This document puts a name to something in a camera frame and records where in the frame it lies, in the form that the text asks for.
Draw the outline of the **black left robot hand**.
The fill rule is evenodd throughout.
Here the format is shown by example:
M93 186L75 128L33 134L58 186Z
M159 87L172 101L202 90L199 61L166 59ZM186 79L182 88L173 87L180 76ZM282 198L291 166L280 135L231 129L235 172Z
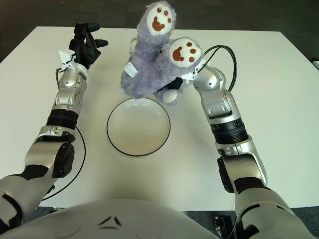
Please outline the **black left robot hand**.
M77 23L74 28L74 37L71 39L68 50L60 51L62 61L61 71L66 68L75 69L75 63L84 66L87 70L98 59L100 47L108 45L107 40L94 39L92 32L100 29L98 23Z

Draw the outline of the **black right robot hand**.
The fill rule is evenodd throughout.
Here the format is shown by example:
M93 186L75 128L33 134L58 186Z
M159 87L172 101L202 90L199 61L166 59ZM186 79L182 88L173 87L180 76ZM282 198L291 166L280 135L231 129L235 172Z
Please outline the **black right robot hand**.
M179 77L176 77L175 80L173 80L172 82L170 82L167 85L167 88L173 89L173 90L178 90L182 86L183 83L185 83L187 85L192 83L198 74L198 70L199 70L199 67L196 67L192 72L189 72L187 74L183 74Z

